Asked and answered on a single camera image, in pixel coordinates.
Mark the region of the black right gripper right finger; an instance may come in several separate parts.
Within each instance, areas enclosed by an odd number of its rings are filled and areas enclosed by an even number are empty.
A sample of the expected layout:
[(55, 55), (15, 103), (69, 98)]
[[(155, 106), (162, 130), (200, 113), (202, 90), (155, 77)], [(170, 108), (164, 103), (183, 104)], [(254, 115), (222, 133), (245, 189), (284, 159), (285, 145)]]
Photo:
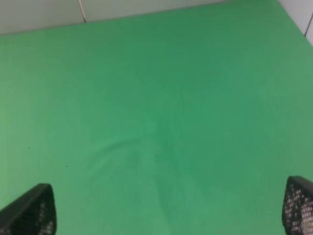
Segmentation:
[(308, 179), (288, 177), (282, 224), (287, 235), (313, 235), (313, 183)]

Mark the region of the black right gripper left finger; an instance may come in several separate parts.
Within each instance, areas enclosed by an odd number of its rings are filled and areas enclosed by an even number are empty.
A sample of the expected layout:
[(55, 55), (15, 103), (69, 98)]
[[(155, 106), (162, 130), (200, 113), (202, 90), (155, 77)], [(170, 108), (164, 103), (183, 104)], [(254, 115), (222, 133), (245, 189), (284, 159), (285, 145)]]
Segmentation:
[(0, 211), (2, 235), (54, 235), (57, 213), (53, 188), (38, 184)]

